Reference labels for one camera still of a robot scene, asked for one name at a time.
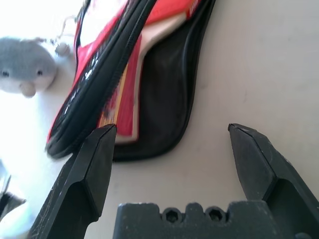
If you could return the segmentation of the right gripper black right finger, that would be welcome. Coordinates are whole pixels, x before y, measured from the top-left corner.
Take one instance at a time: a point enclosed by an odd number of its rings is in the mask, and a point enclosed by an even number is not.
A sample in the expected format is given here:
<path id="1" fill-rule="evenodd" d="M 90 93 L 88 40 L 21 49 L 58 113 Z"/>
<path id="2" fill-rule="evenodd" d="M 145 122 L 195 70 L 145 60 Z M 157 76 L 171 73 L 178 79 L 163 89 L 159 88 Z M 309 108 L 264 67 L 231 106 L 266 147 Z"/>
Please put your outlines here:
<path id="1" fill-rule="evenodd" d="M 248 200 L 266 202 L 287 239 L 319 237 L 319 202 L 292 164 L 255 129 L 228 126 L 236 170 Z"/>

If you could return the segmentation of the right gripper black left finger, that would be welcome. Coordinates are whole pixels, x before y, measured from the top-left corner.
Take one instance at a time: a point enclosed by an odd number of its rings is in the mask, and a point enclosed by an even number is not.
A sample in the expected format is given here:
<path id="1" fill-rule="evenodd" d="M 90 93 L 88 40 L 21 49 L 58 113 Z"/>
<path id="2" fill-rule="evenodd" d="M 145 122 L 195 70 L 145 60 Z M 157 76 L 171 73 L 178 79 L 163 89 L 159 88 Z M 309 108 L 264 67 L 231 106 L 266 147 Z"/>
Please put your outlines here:
<path id="1" fill-rule="evenodd" d="M 117 128 L 95 129 L 62 167 L 29 233 L 30 239 L 82 239 L 102 215 Z"/>

